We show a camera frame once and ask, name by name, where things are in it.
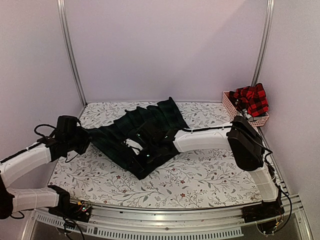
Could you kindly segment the dark green plaid skirt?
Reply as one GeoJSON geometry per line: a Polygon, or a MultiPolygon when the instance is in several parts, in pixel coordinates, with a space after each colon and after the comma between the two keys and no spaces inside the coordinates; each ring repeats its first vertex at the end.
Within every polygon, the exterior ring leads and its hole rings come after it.
{"type": "MultiPolygon", "coordinates": [[[[139,143],[143,148],[150,147],[156,169],[179,154],[173,141],[179,130],[188,127],[178,106],[170,97],[156,105],[127,110],[125,115],[112,124],[87,129],[87,132],[95,147],[122,169],[129,171],[132,154],[124,143],[126,139],[139,143]]],[[[151,172],[130,173],[138,180],[143,180],[151,172]]]]}

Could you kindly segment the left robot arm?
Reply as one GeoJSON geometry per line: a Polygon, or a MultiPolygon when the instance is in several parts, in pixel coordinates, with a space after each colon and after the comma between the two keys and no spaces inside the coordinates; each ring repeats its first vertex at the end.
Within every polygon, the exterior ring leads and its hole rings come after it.
{"type": "Polygon", "coordinates": [[[91,138],[77,117],[61,115],[50,135],[35,130],[40,138],[31,146],[0,162],[0,218],[13,213],[38,208],[48,208],[52,215],[87,223],[91,216],[88,203],[72,203],[70,193],[56,185],[44,188],[14,189],[11,184],[39,166],[52,163],[69,152],[82,155],[91,138]]]}

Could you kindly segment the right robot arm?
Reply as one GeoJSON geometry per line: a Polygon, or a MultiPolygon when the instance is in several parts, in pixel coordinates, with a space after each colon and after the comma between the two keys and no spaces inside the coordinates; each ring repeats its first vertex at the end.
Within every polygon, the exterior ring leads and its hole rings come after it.
{"type": "Polygon", "coordinates": [[[267,161],[272,153],[263,145],[257,131],[241,116],[230,123],[214,127],[159,130],[149,122],[124,140],[144,164],[156,158],[194,150],[225,149],[231,151],[236,165],[253,178],[262,197],[258,213],[269,218],[278,210],[282,189],[274,179],[274,169],[267,161]]]}

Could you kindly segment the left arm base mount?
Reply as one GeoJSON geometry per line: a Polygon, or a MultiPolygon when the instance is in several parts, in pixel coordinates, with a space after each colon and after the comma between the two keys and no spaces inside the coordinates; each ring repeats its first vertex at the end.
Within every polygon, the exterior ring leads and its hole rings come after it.
{"type": "Polygon", "coordinates": [[[56,185],[49,185],[50,189],[58,194],[58,203],[55,207],[49,207],[48,212],[59,217],[68,217],[69,219],[88,223],[92,209],[85,202],[72,203],[69,192],[56,185]]]}

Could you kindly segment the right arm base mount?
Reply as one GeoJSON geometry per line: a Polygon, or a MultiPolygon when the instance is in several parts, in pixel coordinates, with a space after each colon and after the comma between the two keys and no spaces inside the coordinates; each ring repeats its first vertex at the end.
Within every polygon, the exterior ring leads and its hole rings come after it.
{"type": "Polygon", "coordinates": [[[262,201],[260,204],[243,207],[241,213],[245,223],[255,222],[260,233],[273,235],[283,222],[285,210],[282,203],[277,201],[262,201]]]}

